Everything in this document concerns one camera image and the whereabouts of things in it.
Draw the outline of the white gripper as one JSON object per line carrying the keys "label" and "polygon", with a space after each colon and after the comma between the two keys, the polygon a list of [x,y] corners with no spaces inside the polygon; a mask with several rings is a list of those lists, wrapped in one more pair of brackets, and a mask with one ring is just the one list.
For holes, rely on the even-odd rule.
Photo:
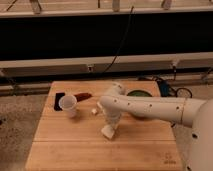
{"label": "white gripper", "polygon": [[105,108],[104,113],[106,123],[110,125],[113,129],[117,129],[122,113],[118,110],[110,108]]}

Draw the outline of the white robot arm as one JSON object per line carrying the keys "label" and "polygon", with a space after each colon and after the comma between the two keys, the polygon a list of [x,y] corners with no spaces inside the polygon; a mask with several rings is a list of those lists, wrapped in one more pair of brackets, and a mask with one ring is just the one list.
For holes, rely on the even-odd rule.
{"label": "white robot arm", "polygon": [[99,100],[108,124],[115,126],[122,112],[159,119],[192,129],[187,171],[213,171],[213,99],[127,96],[114,83]]}

